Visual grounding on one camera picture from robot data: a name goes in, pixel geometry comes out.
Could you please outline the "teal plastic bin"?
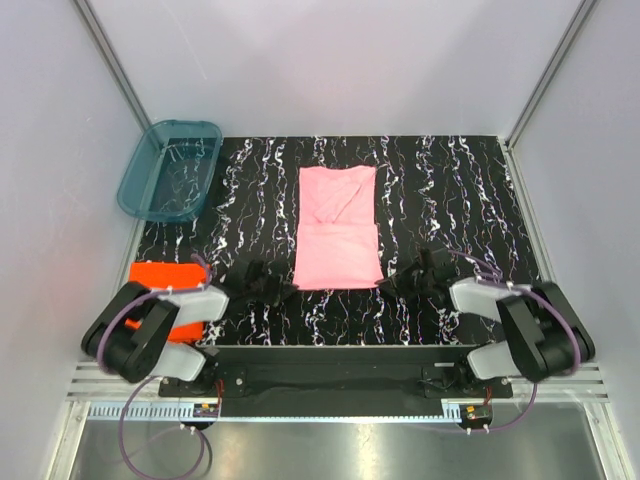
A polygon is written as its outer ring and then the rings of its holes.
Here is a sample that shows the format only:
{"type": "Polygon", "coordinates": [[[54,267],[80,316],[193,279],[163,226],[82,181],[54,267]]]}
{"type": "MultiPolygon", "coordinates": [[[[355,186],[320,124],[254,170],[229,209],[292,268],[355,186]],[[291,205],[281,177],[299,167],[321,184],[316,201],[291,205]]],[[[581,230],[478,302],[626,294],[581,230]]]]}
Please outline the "teal plastic bin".
{"type": "Polygon", "coordinates": [[[164,120],[142,135],[117,192],[127,215],[157,223],[197,218],[212,184],[222,145],[207,121],[164,120]]]}

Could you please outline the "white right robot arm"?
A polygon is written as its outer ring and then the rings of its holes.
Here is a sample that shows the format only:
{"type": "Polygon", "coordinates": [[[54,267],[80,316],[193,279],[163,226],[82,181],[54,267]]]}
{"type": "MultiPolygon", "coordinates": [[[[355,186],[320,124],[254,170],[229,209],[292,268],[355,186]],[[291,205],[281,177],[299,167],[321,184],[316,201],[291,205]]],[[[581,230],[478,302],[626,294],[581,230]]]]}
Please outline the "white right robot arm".
{"type": "Polygon", "coordinates": [[[502,325],[504,340],[472,349],[453,367],[453,384],[476,396],[490,381],[521,376],[538,384],[571,375],[594,359],[593,339],[554,282],[515,284],[470,254],[448,248],[420,251],[410,266],[379,280],[396,298],[423,296],[436,306],[502,325]]]}

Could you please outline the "right aluminium frame post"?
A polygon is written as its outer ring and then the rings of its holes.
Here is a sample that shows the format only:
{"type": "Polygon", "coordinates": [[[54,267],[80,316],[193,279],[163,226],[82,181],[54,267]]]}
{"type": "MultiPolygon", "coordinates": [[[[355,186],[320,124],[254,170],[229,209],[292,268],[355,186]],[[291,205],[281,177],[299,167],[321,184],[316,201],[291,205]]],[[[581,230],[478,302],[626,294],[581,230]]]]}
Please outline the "right aluminium frame post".
{"type": "Polygon", "coordinates": [[[581,0],[579,2],[514,127],[505,138],[504,144],[508,151],[513,150],[522,137],[525,128],[533,118],[546,92],[598,5],[598,0],[581,0]]]}

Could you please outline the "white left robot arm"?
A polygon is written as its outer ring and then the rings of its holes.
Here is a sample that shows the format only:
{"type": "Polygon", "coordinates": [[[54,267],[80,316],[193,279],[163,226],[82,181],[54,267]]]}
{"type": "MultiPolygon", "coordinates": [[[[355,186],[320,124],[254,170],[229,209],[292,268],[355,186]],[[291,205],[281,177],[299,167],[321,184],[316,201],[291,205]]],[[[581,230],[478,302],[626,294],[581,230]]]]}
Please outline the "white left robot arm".
{"type": "Polygon", "coordinates": [[[176,339],[172,332],[219,322],[251,303],[278,306],[298,291],[256,260],[237,262],[218,274],[197,254],[189,263],[142,266],[152,270],[151,277],[120,287],[84,334],[81,350],[102,372],[130,384],[164,376],[180,380],[196,396],[214,388],[216,372],[193,340],[176,339]]]}

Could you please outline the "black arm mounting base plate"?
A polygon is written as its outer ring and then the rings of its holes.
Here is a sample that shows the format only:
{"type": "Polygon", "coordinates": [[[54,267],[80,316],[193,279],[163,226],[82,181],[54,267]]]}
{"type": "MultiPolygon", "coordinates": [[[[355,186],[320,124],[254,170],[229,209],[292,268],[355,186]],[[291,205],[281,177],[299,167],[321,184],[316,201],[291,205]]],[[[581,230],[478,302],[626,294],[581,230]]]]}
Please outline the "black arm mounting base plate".
{"type": "Polygon", "coordinates": [[[482,347],[223,347],[110,345],[107,370],[130,384],[158,376],[170,399],[221,398],[231,421],[341,421],[441,415],[444,399],[509,399],[508,381],[571,372],[565,341],[482,347]]]}

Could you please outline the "aluminium rail crossbar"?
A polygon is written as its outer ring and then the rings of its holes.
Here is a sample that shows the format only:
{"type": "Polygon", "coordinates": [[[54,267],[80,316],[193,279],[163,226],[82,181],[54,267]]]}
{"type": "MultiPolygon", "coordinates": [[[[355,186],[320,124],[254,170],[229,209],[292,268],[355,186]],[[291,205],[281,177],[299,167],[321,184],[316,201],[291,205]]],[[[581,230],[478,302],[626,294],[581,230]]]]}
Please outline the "aluminium rail crossbar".
{"type": "MultiPolygon", "coordinates": [[[[434,399],[485,399],[491,390],[493,400],[524,401],[533,386],[521,377],[502,377],[489,385],[459,386],[453,379],[453,365],[422,367],[411,364],[248,364],[214,366],[193,383],[169,377],[152,380],[143,387],[142,398],[247,398],[261,392],[384,392],[417,395],[434,399]]],[[[136,385],[109,376],[89,362],[81,362],[68,387],[68,400],[124,400],[136,385]]],[[[542,402],[575,401],[604,403],[609,400],[599,368],[581,368],[569,378],[552,378],[537,387],[542,402]]]]}

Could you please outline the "pink t shirt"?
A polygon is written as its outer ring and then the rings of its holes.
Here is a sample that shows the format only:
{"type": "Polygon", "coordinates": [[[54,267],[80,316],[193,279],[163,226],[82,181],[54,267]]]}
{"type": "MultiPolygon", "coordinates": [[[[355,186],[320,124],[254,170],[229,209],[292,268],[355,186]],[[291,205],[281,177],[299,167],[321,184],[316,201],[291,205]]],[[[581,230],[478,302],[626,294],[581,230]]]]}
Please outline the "pink t shirt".
{"type": "Polygon", "coordinates": [[[383,279],[376,168],[304,167],[293,284],[301,291],[372,289],[383,279]]]}

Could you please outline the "aluminium frame post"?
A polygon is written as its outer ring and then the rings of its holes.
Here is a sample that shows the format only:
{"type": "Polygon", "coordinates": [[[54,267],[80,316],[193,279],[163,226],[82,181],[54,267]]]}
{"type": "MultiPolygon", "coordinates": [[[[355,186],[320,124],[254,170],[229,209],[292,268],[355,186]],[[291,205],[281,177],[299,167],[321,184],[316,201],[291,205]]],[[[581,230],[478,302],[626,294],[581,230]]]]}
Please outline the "aluminium frame post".
{"type": "Polygon", "coordinates": [[[115,85],[122,95],[130,112],[136,120],[136,123],[142,130],[146,130],[151,125],[150,118],[146,113],[120,59],[118,58],[116,50],[91,2],[87,0],[72,0],[71,3],[76,9],[79,18],[85,26],[89,37],[99,52],[99,55],[112,76],[112,79],[114,80],[115,85]]]}
{"type": "Polygon", "coordinates": [[[522,137],[525,128],[533,118],[546,92],[598,5],[598,0],[581,0],[579,2],[514,127],[505,138],[504,144],[508,151],[513,150],[522,137]]]}

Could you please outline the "left aluminium frame post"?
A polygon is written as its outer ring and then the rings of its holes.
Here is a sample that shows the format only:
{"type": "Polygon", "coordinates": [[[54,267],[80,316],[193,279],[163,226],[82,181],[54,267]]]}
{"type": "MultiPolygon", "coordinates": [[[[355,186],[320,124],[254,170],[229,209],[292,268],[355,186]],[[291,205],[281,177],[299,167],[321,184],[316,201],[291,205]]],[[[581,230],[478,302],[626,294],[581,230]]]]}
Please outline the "left aluminium frame post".
{"type": "Polygon", "coordinates": [[[150,118],[146,113],[120,59],[118,58],[116,50],[91,2],[87,0],[72,0],[71,3],[76,9],[79,18],[85,26],[89,37],[99,52],[99,55],[112,76],[112,79],[114,80],[115,85],[122,95],[130,112],[136,120],[136,123],[142,130],[146,130],[151,125],[150,118]]]}

